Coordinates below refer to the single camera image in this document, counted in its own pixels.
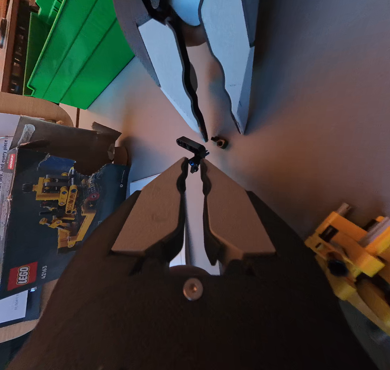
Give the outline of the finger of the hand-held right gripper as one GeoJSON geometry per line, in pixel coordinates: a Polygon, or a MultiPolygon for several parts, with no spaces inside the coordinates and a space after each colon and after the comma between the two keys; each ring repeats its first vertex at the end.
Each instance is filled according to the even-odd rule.
{"type": "Polygon", "coordinates": [[[202,0],[200,20],[212,55],[219,62],[237,130],[245,134],[254,46],[250,45],[242,0],[202,0]]]}
{"type": "Polygon", "coordinates": [[[188,126],[208,141],[207,128],[191,82],[191,63],[178,21],[150,19],[139,32],[152,62],[159,86],[188,126]]]}

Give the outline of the green plastic bin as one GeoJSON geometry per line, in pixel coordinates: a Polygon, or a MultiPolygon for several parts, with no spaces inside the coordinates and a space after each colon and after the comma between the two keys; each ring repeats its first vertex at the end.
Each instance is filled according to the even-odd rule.
{"type": "Polygon", "coordinates": [[[134,58],[113,0],[36,0],[23,94],[88,109],[134,58]]]}

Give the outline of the wooden shelf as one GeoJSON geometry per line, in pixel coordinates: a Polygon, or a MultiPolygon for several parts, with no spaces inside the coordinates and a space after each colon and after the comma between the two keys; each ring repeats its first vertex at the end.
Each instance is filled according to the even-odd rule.
{"type": "Polygon", "coordinates": [[[23,94],[31,12],[35,0],[0,0],[0,89],[23,94]]]}

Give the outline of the white instruction booklet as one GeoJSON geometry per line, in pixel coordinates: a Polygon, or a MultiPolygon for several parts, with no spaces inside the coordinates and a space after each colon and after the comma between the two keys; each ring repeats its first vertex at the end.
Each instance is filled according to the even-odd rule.
{"type": "Polygon", "coordinates": [[[134,192],[142,190],[147,184],[152,182],[155,178],[157,178],[160,174],[156,174],[153,176],[149,176],[140,180],[132,181],[128,183],[128,189],[126,192],[126,197],[130,197],[134,192]]]}

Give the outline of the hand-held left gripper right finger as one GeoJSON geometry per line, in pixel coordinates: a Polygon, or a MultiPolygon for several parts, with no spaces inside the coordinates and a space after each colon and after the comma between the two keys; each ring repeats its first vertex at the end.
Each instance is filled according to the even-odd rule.
{"type": "Polygon", "coordinates": [[[204,194],[204,248],[211,265],[274,255],[266,229],[246,190],[206,159],[200,163],[204,194]]]}

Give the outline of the lego set box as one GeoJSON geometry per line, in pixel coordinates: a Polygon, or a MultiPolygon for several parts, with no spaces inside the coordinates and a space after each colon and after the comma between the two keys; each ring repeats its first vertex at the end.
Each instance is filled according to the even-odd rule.
{"type": "Polygon", "coordinates": [[[126,199],[120,135],[20,117],[1,160],[1,328],[39,318],[42,286],[126,199]]]}

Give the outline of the yellow lego model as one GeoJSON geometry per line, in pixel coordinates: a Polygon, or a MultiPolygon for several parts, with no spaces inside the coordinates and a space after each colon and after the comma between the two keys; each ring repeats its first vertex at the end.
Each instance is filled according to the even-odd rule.
{"type": "Polygon", "coordinates": [[[305,245],[315,253],[333,293],[390,334],[390,219],[360,227],[344,203],[315,229],[305,245]]]}

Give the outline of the black lego piece blue pin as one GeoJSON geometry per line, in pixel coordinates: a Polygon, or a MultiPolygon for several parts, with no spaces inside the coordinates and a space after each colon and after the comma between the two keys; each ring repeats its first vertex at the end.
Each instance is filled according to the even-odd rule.
{"type": "Polygon", "coordinates": [[[176,143],[181,148],[186,149],[193,154],[193,157],[189,159],[190,172],[195,173],[199,169],[201,159],[205,159],[209,155],[209,151],[204,145],[199,144],[187,137],[180,137],[176,139],[176,143]]]}

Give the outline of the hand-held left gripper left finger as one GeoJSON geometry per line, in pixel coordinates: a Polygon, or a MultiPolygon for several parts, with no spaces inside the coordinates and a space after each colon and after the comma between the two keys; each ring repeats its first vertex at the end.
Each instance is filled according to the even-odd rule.
{"type": "Polygon", "coordinates": [[[184,243],[187,158],[182,157],[113,213],[112,253],[173,260],[184,243]]]}

